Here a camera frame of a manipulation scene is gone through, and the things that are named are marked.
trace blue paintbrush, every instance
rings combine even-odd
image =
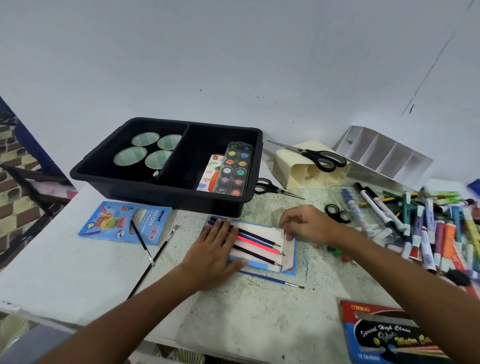
[[[271,278],[271,277],[267,277],[267,276],[262,276],[261,274],[256,274],[256,273],[252,273],[252,272],[246,272],[246,271],[244,271],[244,270],[239,270],[239,273],[247,274],[247,275],[252,276],[252,277],[262,278],[262,279],[265,279],[265,280],[271,280],[272,282],[276,282],[276,283],[280,283],[280,284],[287,284],[287,285],[289,285],[289,286],[298,287],[298,288],[300,288],[300,289],[302,289],[302,290],[305,289],[305,287],[299,286],[298,284],[288,283],[288,282],[285,282],[284,280],[281,280],[281,279],[276,279],[276,278]]]

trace scissors blade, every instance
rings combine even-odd
[[[272,144],[276,144],[278,146],[282,146],[288,150],[291,150],[293,152],[297,152],[297,153],[301,153],[303,152],[304,150],[302,148],[296,148],[294,146],[288,146],[287,144],[282,144],[282,143],[277,143],[277,142],[272,142],[271,140],[267,140],[268,142],[272,143]]]
[[[298,196],[297,194],[293,194],[292,192],[287,191],[287,190],[282,190],[282,194],[286,194],[287,196],[301,198],[302,200],[305,200],[305,197]]]

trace carrot illustration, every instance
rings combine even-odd
[[[212,179],[210,180],[210,183],[208,184],[208,191],[212,192],[213,191],[213,186],[215,185],[215,181],[218,177],[218,172],[220,171],[220,167],[215,167],[215,173],[212,176]]]

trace scissors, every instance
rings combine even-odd
[[[318,169],[322,170],[323,172],[333,172],[334,170],[336,170],[337,167],[344,167],[347,165],[347,160],[345,158],[343,158],[337,153],[330,152],[328,150],[302,149],[296,148],[294,146],[288,146],[286,144],[272,142],[271,140],[267,141],[278,146],[282,146],[295,153],[302,154],[304,157],[310,159],[313,163],[315,163]]]
[[[273,192],[275,194],[286,194],[287,196],[301,198],[302,200],[305,199],[302,196],[298,196],[297,194],[293,194],[292,192],[284,190],[283,188],[274,186],[272,184],[272,181],[267,179],[267,178],[259,178],[258,182],[255,184],[255,193],[256,194],[265,194],[267,192]]]
[[[348,211],[340,211],[338,206],[334,204],[328,204],[327,206],[325,206],[325,213],[330,218],[332,218],[336,222],[339,222],[340,224],[348,224],[352,221],[352,218]]]

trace black tray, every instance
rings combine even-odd
[[[160,136],[183,135],[155,179],[152,177],[154,170],[145,165],[144,159],[126,167],[113,163],[115,155],[132,146],[132,138],[144,132],[155,132]],[[241,214],[243,204],[249,202],[255,193],[262,157],[262,140],[263,133],[256,128],[134,118],[124,123],[88,153],[70,171],[70,176],[75,180],[90,183],[106,198],[237,218]],[[252,162],[244,195],[232,196],[197,191],[210,156],[223,154],[231,141],[253,145]]]

